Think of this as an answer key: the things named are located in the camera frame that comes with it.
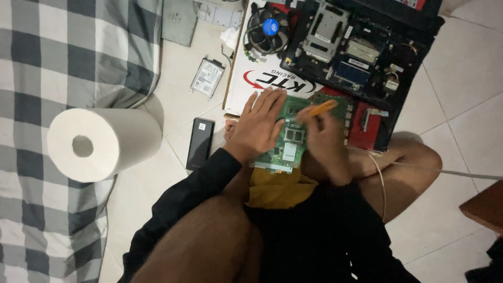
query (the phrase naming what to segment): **person's left hand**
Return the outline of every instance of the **person's left hand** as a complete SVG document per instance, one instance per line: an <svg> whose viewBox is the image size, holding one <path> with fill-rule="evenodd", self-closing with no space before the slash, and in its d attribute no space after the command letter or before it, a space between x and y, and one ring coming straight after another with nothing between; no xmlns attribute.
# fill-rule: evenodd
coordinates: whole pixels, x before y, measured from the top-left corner
<svg viewBox="0 0 503 283"><path fill-rule="evenodd" d="M285 90L268 87L257 101L256 98L257 92L254 92L244 107L232 137L223 146L242 164L272 149L285 123L285 120L276 121L285 103Z"/></svg>

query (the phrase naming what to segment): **white tissue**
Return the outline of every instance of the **white tissue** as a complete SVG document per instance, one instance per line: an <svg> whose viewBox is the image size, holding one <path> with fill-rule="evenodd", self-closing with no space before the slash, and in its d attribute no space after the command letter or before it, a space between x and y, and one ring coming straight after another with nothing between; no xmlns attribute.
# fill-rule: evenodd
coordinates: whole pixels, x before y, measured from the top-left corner
<svg viewBox="0 0 503 283"><path fill-rule="evenodd" d="M52 121L49 157L68 178L96 182L152 157L162 132L139 109L69 109Z"/></svg>
<svg viewBox="0 0 503 283"><path fill-rule="evenodd" d="M238 35L239 33L235 28L228 28L220 34L220 39L225 42L227 47L234 50L236 49Z"/></svg>

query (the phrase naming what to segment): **phone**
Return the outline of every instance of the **phone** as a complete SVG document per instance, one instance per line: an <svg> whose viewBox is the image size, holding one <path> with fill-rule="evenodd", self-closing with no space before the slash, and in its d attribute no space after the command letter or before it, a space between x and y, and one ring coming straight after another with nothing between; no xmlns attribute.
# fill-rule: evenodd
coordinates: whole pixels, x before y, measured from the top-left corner
<svg viewBox="0 0 503 283"><path fill-rule="evenodd" d="M189 145L189 156L187 156L187 170L196 170L203 166L210 155L211 141L215 122L195 118L192 124L192 135Z"/></svg>

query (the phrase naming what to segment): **floor tile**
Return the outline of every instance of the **floor tile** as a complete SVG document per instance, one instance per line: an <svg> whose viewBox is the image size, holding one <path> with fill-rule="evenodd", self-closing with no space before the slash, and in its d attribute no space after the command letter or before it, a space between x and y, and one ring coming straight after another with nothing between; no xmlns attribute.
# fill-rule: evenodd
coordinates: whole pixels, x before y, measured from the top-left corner
<svg viewBox="0 0 503 283"><path fill-rule="evenodd" d="M101 265L100 279L98 283L111 283L117 282L124 273L124 270L119 265L117 260L110 251L105 248L105 255L103 256L103 263Z"/></svg>
<svg viewBox="0 0 503 283"><path fill-rule="evenodd" d="M192 121L204 112L221 104L227 88L230 65L220 52L220 33L225 27L213 25L205 21L199 21L194 33L191 47L164 41L162 50L162 65L159 82L153 94L145 103L149 112L154 108L155 116L163 116L164 135ZM232 50L224 48L226 54ZM208 54L209 59L227 64L220 83L208 101L206 95L194 91L190 93L190 85L199 68L201 60Z"/></svg>
<svg viewBox="0 0 503 283"><path fill-rule="evenodd" d="M200 116L203 119L215 121L215 130L213 131L213 142L211 144L210 153L215 152L215 150L225 144L225 140L223 138L225 131L225 118L223 117L224 114L225 111L222 110L222 105L217 105L210 111ZM187 156L189 154L191 134L192 121L166 136L166 139L170 143L171 147L177 154L180 162L184 167L187 163Z"/></svg>
<svg viewBox="0 0 503 283"><path fill-rule="evenodd" d="M165 140L154 157L119 173L107 205L107 248L115 258L121 260L129 250L133 234L151 217L151 207L160 195L185 177Z"/></svg>
<svg viewBox="0 0 503 283"><path fill-rule="evenodd" d="M501 0L473 0L454 10L451 16L503 31L502 13Z"/></svg>
<svg viewBox="0 0 503 283"><path fill-rule="evenodd" d="M412 82L394 131L422 134L446 121L433 86L421 66Z"/></svg>
<svg viewBox="0 0 503 283"><path fill-rule="evenodd" d="M489 264L490 258L485 252L495 240L493 231L482 228L407 264L405 268L421 282L466 282L466 271Z"/></svg>
<svg viewBox="0 0 503 283"><path fill-rule="evenodd" d="M448 119L503 92L503 34L447 19L424 65Z"/></svg>
<svg viewBox="0 0 503 283"><path fill-rule="evenodd" d="M440 154L444 169L467 172L447 123L421 138ZM393 254L408 263L480 229L458 208L476 193L470 178L440 174L416 202L386 225Z"/></svg>
<svg viewBox="0 0 503 283"><path fill-rule="evenodd" d="M449 121L471 173L503 176L503 94ZM495 181L475 179L482 191Z"/></svg>

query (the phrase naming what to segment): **checkered blanket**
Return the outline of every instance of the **checkered blanket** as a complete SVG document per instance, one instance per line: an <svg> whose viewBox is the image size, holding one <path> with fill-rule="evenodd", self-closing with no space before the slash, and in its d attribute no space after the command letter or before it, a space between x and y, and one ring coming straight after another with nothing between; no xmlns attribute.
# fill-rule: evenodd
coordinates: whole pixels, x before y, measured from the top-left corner
<svg viewBox="0 0 503 283"><path fill-rule="evenodd" d="M0 0L0 282L97 282L113 180L47 156L53 118L131 107L159 73L160 0Z"/></svg>

